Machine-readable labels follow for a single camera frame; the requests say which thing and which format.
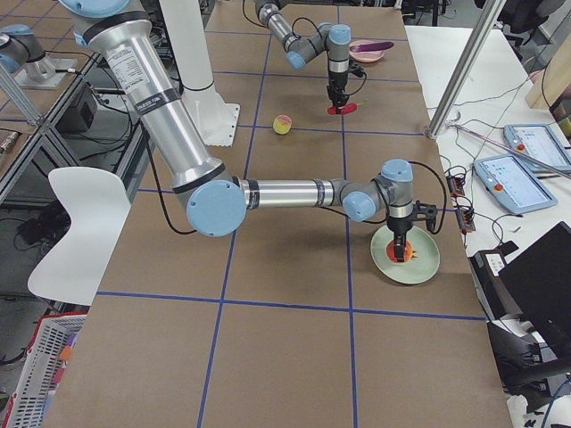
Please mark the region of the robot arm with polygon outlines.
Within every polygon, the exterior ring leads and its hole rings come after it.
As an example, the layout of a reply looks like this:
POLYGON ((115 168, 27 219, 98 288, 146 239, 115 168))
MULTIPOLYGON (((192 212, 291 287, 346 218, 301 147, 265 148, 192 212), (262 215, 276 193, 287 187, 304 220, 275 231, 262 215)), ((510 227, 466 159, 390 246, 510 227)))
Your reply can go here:
POLYGON ((255 18, 249 22, 268 29, 285 51, 285 58, 295 70, 303 69, 309 62, 322 54, 327 56, 327 96, 331 106, 330 115, 347 115, 358 110, 358 104, 350 101, 346 91, 349 76, 352 74, 363 81, 367 80, 364 69, 351 58, 350 43, 352 33, 345 24, 322 22, 315 24, 315 32, 310 37, 302 37, 294 30, 282 13, 287 1, 255 1, 255 18))
POLYGON ((207 236, 237 230, 248 210, 280 207, 342 207, 362 222, 379 211, 393 233, 390 246, 403 261, 406 235, 416 221, 437 234, 443 215, 413 197, 408 161, 387 161, 367 185, 345 179, 244 180, 210 155, 186 106, 153 48, 151 23, 138 1, 68 1, 76 40, 110 65, 146 131, 170 167, 173 192, 189 223, 207 236))

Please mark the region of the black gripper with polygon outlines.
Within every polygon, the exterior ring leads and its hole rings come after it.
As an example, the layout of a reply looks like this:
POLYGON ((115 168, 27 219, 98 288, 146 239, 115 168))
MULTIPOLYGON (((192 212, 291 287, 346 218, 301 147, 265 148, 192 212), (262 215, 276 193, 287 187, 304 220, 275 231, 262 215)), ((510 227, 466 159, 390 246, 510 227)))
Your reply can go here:
POLYGON ((327 110, 335 111, 336 101, 336 113, 338 115, 344 115, 345 107, 349 101, 349 97, 352 95, 345 92, 345 88, 348 83, 348 76, 352 74, 358 78, 363 78, 361 84, 364 85, 367 79, 367 73, 354 60, 345 60, 342 62, 329 60, 327 64, 327 73, 327 95, 331 103, 331 106, 327 110))
MULTIPOLYGON (((387 226, 393 232, 394 238, 391 243, 391 258, 397 263, 401 262, 401 235, 404 236, 411 230, 414 222, 424 221, 426 229, 434 233, 436 229, 437 208, 433 204, 415 201, 403 206, 389 206, 387 226)), ((411 244, 404 241, 402 261, 411 260, 411 244)))

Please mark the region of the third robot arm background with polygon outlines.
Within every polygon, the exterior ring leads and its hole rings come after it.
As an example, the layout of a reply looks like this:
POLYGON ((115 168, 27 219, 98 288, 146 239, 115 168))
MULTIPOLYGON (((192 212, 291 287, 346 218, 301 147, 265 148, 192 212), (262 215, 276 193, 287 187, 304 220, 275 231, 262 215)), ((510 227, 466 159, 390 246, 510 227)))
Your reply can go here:
POLYGON ((75 59, 50 57, 26 25, 1 28, 1 65, 23 88, 56 89, 77 64, 75 59))

